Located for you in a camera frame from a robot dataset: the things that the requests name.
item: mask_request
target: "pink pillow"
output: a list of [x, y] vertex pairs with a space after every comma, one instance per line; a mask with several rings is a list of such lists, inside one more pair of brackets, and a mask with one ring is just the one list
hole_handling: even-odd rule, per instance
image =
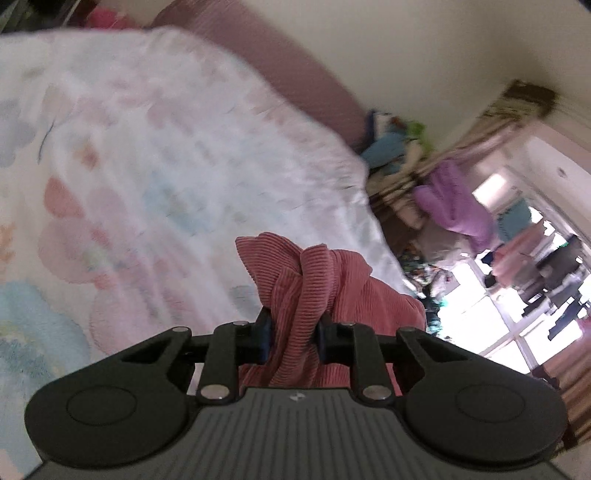
[[319, 62], [237, 0], [176, 0], [153, 27], [176, 25], [241, 56], [289, 102], [337, 132], [353, 149], [365, 138], [365, 112]]

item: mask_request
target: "pink object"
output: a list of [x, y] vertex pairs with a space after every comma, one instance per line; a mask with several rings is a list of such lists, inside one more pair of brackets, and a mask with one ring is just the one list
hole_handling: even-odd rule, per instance
[[349, 386], [349, 369], [321, 365], [310, 342], [324, 312], [334, 322], [364, 323], [382, 335], [394, 335], [403, 326], [425, 329], [422, 304], [371, 277], [371, 267], [356, 252], [326, 245], [302, 250], [268, 232], [239, 237], [236, 247], [275, 321], [271, 359], [266, 365], [242, 367], [242, 386]]
[[443, 160], [429, 175], [429, 184], [415, 187], [413, 196], [433, 222], [451, 232], [467, 235], [475, 255], [491, 247], [495, 221], [484, 205], [478, 203], [451, 160]]
[[533, 223], [507, 244], [499, 247], [494, 253], [492, 274], [503, 287], [513, 285], [519, 271], [532, 264], [531, 253], [544, 238], [544, 220]]
[[290, 103], [352, 148], [365, 139], [365, 111], [305, 49], [236, 0], [177, 0], [152, 26], [176, 25], [241, 56]]
[[139, 25], [129, 16], [115, 12], [108, 8], [96, 7], [84, 22], [86, 28], [102, 28], [104, 30], [127, 30], [139, 28]]

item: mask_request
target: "metal screw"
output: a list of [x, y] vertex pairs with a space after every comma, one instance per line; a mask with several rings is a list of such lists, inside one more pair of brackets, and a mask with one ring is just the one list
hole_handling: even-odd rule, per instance
[[290, 395], [290, 399], [294, 402], [299, 402], [306, 399], [306, 396], [302, 392], [296, 392], [293, 395]]
[[383, 385], [370, 385], [363, 389], [363, 396], [370, 400], [386, 400], [392, 391]]
[[230, 394], [230, 389], [226, 385], [206, 385], [201, 389], [201, 396], [208, 400], [223, 400]]

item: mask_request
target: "bed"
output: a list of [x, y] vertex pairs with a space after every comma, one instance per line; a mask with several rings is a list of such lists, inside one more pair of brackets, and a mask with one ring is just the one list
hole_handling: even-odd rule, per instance
[[173, 28], [0, 38], [0, 476], [39, 462], [45, 383], [145, 338], [255, 318], [234, 240], [360, 252], [406, 291], [366, 169], [248, 64]]

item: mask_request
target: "red petal print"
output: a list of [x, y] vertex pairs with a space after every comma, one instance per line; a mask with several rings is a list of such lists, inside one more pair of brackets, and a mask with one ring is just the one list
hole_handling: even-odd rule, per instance
[[64, 183], [55, 177], [47, 181], [44, 197], [45, 208], [57, 218], [84, 218], [84, 209]]

